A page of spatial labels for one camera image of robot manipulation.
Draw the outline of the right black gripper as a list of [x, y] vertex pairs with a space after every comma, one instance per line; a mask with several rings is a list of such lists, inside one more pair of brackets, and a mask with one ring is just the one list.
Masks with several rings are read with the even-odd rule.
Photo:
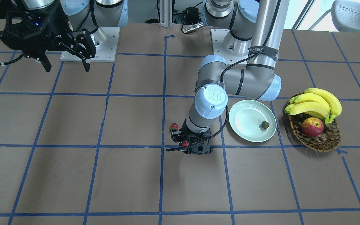
[[14, 3], [7, 10], [0, 37], [7, 47], [21, 50], [26, 57], [40, 60], [46, 72], [52, 65], [46, 51], [66, 51], [80, 60], [86, 72], [96, 47], [89, 31], [73, 31], [60, 3]]

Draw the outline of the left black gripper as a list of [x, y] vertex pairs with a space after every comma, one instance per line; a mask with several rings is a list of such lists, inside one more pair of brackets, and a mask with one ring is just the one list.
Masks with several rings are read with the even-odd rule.
[[[210, 128], [201, 133], [195, 133], [191, 131], [186, 124], [183, 124], [178, 131], [170, 131], [171, 139], [179, 143], [179, 147], [170, 148], [170, 151], [180, 151], [185, 154], [197, 154], [204, 155], [210, 154], [213, 152], [212, 147], [210, 145], [211, 140], [211, 130]], [[189, 146], [182, 147], [182, 143], [184, 141], [189, 142]]]

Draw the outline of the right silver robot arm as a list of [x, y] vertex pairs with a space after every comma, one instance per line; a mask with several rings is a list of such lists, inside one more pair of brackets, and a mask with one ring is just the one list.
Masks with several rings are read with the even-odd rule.
[[127, 23], [127, 0], [14, 0], [0, 39], [47, 72], [47, 51], [62, 51], [62, 60], [80, 61], [89, 71], [91, 62], [114, 62]]

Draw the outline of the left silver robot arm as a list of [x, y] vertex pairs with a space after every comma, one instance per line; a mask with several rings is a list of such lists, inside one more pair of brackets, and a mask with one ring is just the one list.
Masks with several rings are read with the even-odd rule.
[[289, 6], [288, 0], [205, 0], [202, 22], [227, 29], [224, 46], [241, 60], [227, 65], [217, 55], [203, 58], [195, 86], [194, 101], [180, 129], [170, 127], [171, 138], [186, 154], [211, 153], [210, 127], [228, 113], [228, 95], [273, 101], [281, 90], [275, 75], [280, 42]]

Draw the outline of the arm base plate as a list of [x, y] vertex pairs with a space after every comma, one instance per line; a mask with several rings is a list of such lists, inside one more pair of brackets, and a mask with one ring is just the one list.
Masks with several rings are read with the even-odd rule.
[[229, 29], [211, 29], [213, 53], [226, 61], [234, 62], [248, 56], [252, 38], [241, 39], [233, 36]]
[[96, 47], [96, 55], [90, 60], [86, 60], [86, 62], [113, 63], [115, 61], [120, 30], [120, 27], [99, 27], [94, 34], [91, 34]]

